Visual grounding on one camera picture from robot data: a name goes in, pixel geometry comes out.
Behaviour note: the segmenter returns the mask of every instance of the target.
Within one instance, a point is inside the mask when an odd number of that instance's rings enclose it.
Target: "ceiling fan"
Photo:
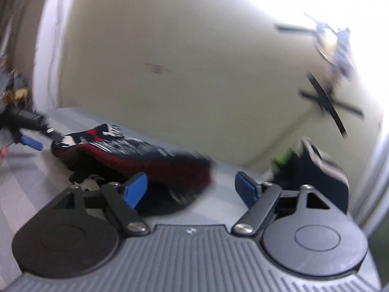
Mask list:
[[[331,70],[334,74],[334,79],[338,76],[345,76],[349,78],[354,70],[353,65],[349,61],[348,54],[350,49],[350,29],[338,29],[334,31],[327,23],[319,21],[314,17],[304,13],[305,16],[309,17],[312,21],[316,23],[316,28],[306,28],[302,26],[290,26],[290,25],[279,25],[275,24],[275,28],[280,32],[291,32],[291,33],[308,33],[316,37],[316,50],[319,52],[320,56],[326,60],[331,65]],[[322,46],[322,38],[326,36],[326,29],[331,30],[335,36],[336,47],[332,59],[328,58],[318,46]]]
[[[340,107],[348,112],[354,113],[358,115],[361,118],[364,118],[363,111],[357,107],[354,107],[352,105],[349,105],[344,102],[340,102],[333,98],[334,92],[333,92],[333,84],[330,84],[325,90],[320,86],[316,78],[311,74],[307,74],[307,78],[309,82],[312,84],[314,89],[316,90],[317,95],[311,94],[307,91],[304,91],[302,89],[299,89],[299,95],[302,98],[311,100],[316,102],[320,108],[330,114],[332,118],[334,119],[340,133],[342,134],[343,138],[347,138],[347,132],[346,129],[340,120],[340,117],[338,113],[335,110],[335,107]]]

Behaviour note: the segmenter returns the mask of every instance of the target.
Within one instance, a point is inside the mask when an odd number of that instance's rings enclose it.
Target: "wall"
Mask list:
[[[328,67],[311,36],[281,35],[251,0],[74,0],[60,98],[183,148],[236,165],[263,153],[312,104],[311,71]],[[339,112],[349,138],[318,110],[250,167],[307,135],[345,169],[353,187],[379,130],[382,109],[361,78],[337,93],[365,109]]]

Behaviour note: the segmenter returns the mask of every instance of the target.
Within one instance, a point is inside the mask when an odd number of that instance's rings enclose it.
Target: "ribbed gray surface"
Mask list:
[[[275,268],[250,239],[224,226],[157,226],[128,239],[99,270],[67,280],[22,275],[5,292],[368,292],[357,275],[332,281],[303,280]]]

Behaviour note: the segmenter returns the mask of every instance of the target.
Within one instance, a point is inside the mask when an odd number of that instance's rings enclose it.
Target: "fan blade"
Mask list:
[[[329,25],[327,25],[327,28],[329,28],[332,31],[332,33],[336,35],[336,32]]]
[[[321,106],[323,106],[323,108],[328,113],[330,113],[330,115],[334,119],[335,124],[338,127],[340,133],[342,134],[342,136],[344,138],[346,138],[347,137],[346,129],[344,128],[343,123],[340,120],[340,117],[339,117],[338,113],[335,111],[335,108],[332,105],[332,102],[331,102],[330,98],[328,97],[326,92],[319,85],[318,81],[316,80],[316,78],[311,73],[307,74],[307,78],[308,78],[309,82],[313,85],[313,87],[315,88],[316,92],[318,93],[318,96],[320,97]]]
[[[279,31],[290,31],[297,33],[312,33],[316,34],[316,30],[312,28],[306,28],[303,26],[283,26],[283,25],[275,25],[275,28]]]
[[[364,118],[363,111],[357,107],[354,107],[354,106],[346,104],[346,103],[338,102],[335,100],[332,101],[332,104],[334,106],[338,106],[338,107],[340,107],[346,111],[349,111],[351,113],[355,113],[355,114],[359,115],[361,118]]]
[[[301,89],[298,89],[298,94],[302,97],[302,98],[305,98],[305,99],[308,99],[308,100],[311,100],[311,101],[315,101],[317,104],[320,105],[320,98],[318,98],[317,96],[313,95],[313,94],[310,94],[308,92],[305,92],[304,90],[301,90]]]
[[[314,21],[316,24],[322,24],[322,21],[319,21],[315,19],[313,16],[308,15],[307,13],[304,13],[304,15],[308,18],[310,18],[312,21]]]

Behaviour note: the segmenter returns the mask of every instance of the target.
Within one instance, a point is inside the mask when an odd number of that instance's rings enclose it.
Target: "black circular disc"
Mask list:
[[[16,233],[12,252],[22,271],[69,278],[94,270],[114,254],[119,235],[112,225],[65,211],[33,218]]]
[[[294,239],[302,248],[316,252],[330,251],[340,243],[339,233],[322,225],[304,226],[296,231]]]

